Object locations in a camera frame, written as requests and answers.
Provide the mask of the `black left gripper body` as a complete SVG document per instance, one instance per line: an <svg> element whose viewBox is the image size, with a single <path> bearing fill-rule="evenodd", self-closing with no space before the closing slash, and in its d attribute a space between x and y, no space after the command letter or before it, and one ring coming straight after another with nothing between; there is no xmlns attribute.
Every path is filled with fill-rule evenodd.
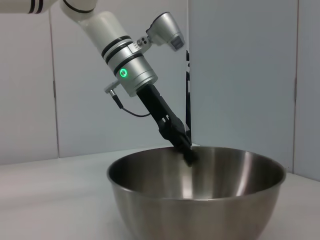
<svg viewBox="0 0 320 240"><path fill-rule="evenodd" d="M169 125L172 123L171 109L154 85L146 84L137 91L137 96L158 126Z"/></svg>

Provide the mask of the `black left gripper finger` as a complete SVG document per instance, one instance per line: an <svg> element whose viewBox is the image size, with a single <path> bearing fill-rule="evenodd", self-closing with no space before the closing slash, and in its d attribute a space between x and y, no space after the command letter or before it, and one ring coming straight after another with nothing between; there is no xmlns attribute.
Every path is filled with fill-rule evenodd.
<svg viewBox="0 0 320 240"><path fill-rule="evenodd" d="M161 136L183 155L185 163L191 167L198 157L192 150L191 140L186 134L182 121L180 119L161 119L157 125Z"/></svg>
<svg viewBox="0 0 320 240"><path fill-rule="evenodd" d="M192 146L191 140L187 136L183 122L174 116L171 119L172 129L173 129L173 142L174 146L179 149L190 149Z"/></svg>

